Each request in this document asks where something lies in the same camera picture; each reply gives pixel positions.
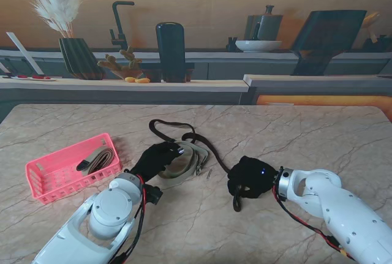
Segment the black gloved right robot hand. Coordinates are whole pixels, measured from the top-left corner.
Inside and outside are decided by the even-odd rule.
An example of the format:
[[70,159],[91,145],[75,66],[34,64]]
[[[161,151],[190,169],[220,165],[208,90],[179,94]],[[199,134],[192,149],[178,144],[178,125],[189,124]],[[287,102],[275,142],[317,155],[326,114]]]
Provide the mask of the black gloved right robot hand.
[[272,189],[278,171],[256,158],[243,156],[228,173],[227,187],[231,195],[258,198]]

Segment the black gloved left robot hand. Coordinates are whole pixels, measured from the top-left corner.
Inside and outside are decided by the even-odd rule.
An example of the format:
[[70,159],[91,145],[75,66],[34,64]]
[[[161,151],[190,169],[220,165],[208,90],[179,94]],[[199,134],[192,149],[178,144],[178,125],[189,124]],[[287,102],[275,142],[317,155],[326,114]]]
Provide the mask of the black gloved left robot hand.
[[138,162],[130,170],[130,173],[140,176],[146,183],[164,171],[166,166],[170,165],[183,152],[184,149],[177,143],[164,141],[154,144],[143,152]]

